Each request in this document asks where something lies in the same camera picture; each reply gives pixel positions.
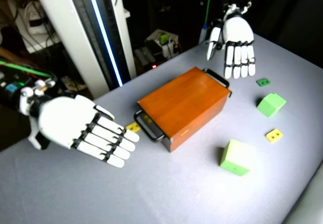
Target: green object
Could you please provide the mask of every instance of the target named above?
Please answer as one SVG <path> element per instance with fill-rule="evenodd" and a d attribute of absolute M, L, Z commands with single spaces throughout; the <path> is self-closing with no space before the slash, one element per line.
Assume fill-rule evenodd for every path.
<path fill-rule="evenodd" d="M 39 75 L 39 76 L 42 76 L 42 77 L 48 77 L 48 78 L 52 77 L 50 74 L 39 72 L 39 71 L 29 69 L 29 68 L 26 68 L 26 67 L 23 67 L 23 66 L 20 66 L 20 65 L 10 64 L 10 63 L 4 62 L 4 61 L 0 61 L 0 66 L 1 65 L 5 66 L 5 67 L 8 67 L 8 68 L 13 68 L 13 69 L 25 71 L 25 72 L 28 72 L 28 73 L 31 73 L 31 74 Z"/>
<path fill-rule="evenodd" d="M 271 117 L 277 111 L 279 111 L 284 104 L 286 104 L 286 100 L 284 98 L 277 94 L 271 93 L 262 99 L 257 108 L 266 117 Z"/>
<path fill-rule="evenodd" d="M 158 40 L 161 45 L 165 45 L 168 43 L 169 38 L 170 37 L 168 36 L 168 34 L 163 33 L 163 34 L 159 35 Z"/>
<path fill-rule="evenodd" d="M 224 149 L 220 167 L 236 175 L 248 173 L 253 164 L 254 147 L 231 139 Z"/>
<path fill-rule="evenodd" d="M 210 6 L 210 2 L 211 0 L 208 0 L 207 1 L 207 6 L 206 6 L 206 15 L 205 15 L 205 21 L 204 23 L 207 24 L 207 19 L 208 19 L 208 9 L 209 9 L 209 6 Z"/>
<path fill-rule="evenodd" d="M 266 79 L 266 78 L 263 78 L 263 79 L 259 79 L 256 81 L 257 84 L 260 86 L 260 87 L 263 87 L 263 86 L 266 86 L 266 85 L 269 85 L 271 82 L 269 81 L 269 79 Z"/>

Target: yellow block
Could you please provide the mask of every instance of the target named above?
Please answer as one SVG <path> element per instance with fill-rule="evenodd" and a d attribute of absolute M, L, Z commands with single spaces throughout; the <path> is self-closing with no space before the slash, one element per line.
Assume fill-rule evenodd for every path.
<path fill-rule="evenodd" d="M 281 133 L 278 129 L 274 129 L 271 132 L 266 134 L 267 140 L 271 143 L 278 141 L 282 137 L 283 137 L 283 133 Z"/>
<path fill-rule="evenodd" d="M 133 123 L 127 125 L 126 129 L 130 130 L 132 132 L 138 132 L 140 130 L 140 126 L 136 122 L 133 122 Z"/>

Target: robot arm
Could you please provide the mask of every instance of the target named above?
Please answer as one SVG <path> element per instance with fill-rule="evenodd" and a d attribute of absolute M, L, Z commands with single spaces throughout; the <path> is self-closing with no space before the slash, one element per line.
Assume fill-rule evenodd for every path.
<path fill-rule="evenodd" d="M 214 50 L 225 45 L 225 71 L 224 76 L 229 79 L 232 75 L 235 79 L 255 75 L 255 58 L 253 51 L 254 36 L 248 22 L 242 17 L 251 6 L 248 0 L 247 6 L 238 7 L 242 0 L 232 1 L 226 11 L 223 22 L 212 29 L 210 43 L 207 51 L 207 60 L 210 60 Z"/>
<path fill-rule="evenodd" d="M 20 88 L 16 82 L 5 79 L 0 79 L 1 96 L 18 99 L 15 105 L 30 119 L 28 139 L 35 148 L 46 149 L 53 142 L 116 167 L 123 167 L 124 160 L 135 150 L 134 142 L 139 141 L 139 136 L 115 123 L 109 111 L 90 99 L 81 95 L 46 94 L 47 89 L 55 85 L 51 79 L 37 80 L 33 86 Z"/>

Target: wooden box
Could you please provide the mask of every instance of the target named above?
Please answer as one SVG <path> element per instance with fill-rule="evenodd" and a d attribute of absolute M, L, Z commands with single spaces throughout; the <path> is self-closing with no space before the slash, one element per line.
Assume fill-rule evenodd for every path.
<path fill-rule="evenodd" d="M 163 132 L 156 138 L 163 138 L 171 152 L 222 110 L 231 95 L 228 87 L 229 83 L 210 69 L 193 68 L 139 100 L 139 112 L 146 114 L 146 124 L 138 120 L 138 113 L 135 119 L 151 138 L 147 128 L 150 123 L 156 124 Z"/>

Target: blue light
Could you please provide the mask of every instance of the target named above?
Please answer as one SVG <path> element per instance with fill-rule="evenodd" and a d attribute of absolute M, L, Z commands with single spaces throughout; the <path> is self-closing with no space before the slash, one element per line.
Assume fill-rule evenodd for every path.
<path fill-rule="evenodd" d="M 92 5 L 93 5 L 93 8 L 94 8 L 95 16 L 96 16 L 97 21 L 99 23 L 101 33 L 103 35 L 103 39 L 104 39 L 107 51 L 108 51 L 108 53 L 110 55 L 110 59 L 111 59 L 111 62 L 112 62 L 113 69 L 115 70 L 115 74 L 116 74 L 116 77 L 117 77 L 117 80 L 118 80 L 118 84 L 121 87 L 121 86 L 123 86 L 122 80 L 121 80 L 121 77 L 120 77 L 120 74 L 119 74 L 119 71 L 118 71 L 118 67 L 117 67 L 117 64 L 116 64 L 115 57 L 113 56 L 113 53 L 112 53 L 112 49 L 111 49 L 111 46 L 110 46 L 110 43 L 109 43 L 109 39 L 107 38 L 107 34 L 106 34 L 106 31 L 105 31 L 105 28 L 104 28 L 104 25 L 103 25 L 103 20 L 102 20 L 101 14 L 100 14 L 99 7 L 97 6 L 96 0 L 91 0 L 91 2 L 92 2 Z"/>

